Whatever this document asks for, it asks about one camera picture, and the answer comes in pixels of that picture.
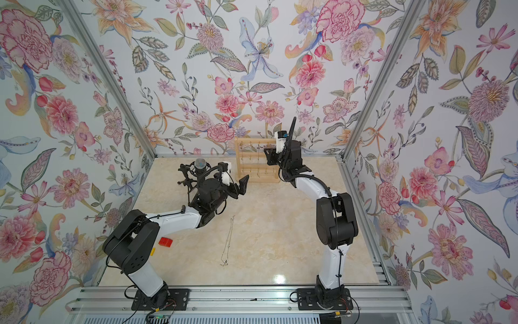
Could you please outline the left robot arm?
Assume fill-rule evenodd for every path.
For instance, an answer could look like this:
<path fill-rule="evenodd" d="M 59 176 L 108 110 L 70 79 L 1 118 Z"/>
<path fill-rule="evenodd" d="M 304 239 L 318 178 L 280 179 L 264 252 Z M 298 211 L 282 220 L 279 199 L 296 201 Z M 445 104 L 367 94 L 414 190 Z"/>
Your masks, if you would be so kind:
<path fill-rule="evenodd" d="M 103 244 L 108 260 L 115 263 L 137 288 L 133 309 L 163 310 L 176 302 L 167 283 L 156 273 L 149 260 L 160 239 L 183 230 L 207 225 L 221 214 L 228 198 L 246 194 L 249 175 L 235 182 L 231 164 L 220 162 L 211 166 L 204 159 L 181 164 L 180 182 L 188 189 L 188 203 L 181 209 L 165 213 L 145 214 L 131 210 Z"/>

